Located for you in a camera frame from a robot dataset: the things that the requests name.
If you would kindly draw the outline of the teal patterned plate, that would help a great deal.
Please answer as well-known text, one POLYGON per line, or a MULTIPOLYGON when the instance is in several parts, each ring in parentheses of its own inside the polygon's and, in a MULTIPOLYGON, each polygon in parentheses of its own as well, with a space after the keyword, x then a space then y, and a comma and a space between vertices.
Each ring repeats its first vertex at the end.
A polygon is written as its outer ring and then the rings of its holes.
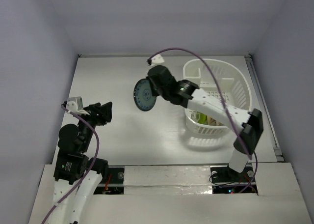
POLYGON ((144 112, 150 111, 157 101, 158 93, 147 78, 140 79, 133 90, 136 106, 144 112))

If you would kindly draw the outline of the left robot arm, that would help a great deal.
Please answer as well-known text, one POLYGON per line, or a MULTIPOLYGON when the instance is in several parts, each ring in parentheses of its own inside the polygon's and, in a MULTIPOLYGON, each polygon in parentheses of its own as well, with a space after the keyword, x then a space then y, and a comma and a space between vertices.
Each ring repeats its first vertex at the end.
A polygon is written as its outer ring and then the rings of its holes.
POLYGON ((111 122, 112 102, 84 107, 81 97, 73 97, 61 107, 78 123, 59 130, 53 207, 43 223, 79 224, 96 187, 108 178, 108 162, 98 158, 100 139, 95 128, 111 122))

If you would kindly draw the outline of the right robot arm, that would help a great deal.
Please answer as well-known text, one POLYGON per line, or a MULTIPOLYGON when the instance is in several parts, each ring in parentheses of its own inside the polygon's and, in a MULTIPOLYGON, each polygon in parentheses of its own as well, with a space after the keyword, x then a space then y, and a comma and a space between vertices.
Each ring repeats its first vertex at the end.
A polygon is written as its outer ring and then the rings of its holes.
POLYGON ((173 105, 210 116, 236 134, 226 176, 232 181, 241 178, 263 133, 262 112, 258 109, 246 111, 228 105, 223 98, 210 96, 189 80, 177 81, 169 69, 162 65, 151 68, 146 79, 150 83, 153 95, 161 96, 173 105))

